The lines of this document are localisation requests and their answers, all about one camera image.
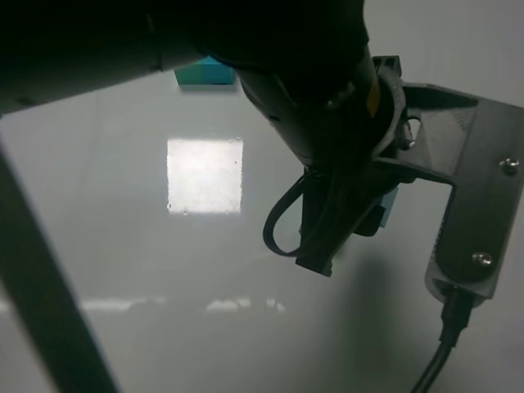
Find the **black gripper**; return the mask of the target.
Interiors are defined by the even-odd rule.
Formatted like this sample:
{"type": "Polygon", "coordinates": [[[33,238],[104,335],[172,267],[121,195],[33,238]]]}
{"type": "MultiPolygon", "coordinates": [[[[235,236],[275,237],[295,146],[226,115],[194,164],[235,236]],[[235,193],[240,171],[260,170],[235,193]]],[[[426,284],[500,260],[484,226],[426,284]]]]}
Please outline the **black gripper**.
{"type": "Polygon", "coordinates": [[[398,175],[370,160],[338,161],[320,216],[301,245],[296,263],[314,273],[332,275],[332,260],[346,240],[377,233],[386,214],[383,197],[397,188],[398,175]]]}

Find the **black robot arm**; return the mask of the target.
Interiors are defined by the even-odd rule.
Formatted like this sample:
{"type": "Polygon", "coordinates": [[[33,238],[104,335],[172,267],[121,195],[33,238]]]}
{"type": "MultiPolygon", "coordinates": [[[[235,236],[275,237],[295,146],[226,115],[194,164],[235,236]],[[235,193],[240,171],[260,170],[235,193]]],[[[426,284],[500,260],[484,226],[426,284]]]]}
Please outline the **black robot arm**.
{"type": "Polygon", "coordinates": [[[108,88],[210,57],[304,166],[271,210],[274,227],[302,199],[296,263],[324,276],[343,242],[377,213],[364,187],[394,122],[384,70],[368,48],[361,1],[5,1],[1,112],[108,88]]]}

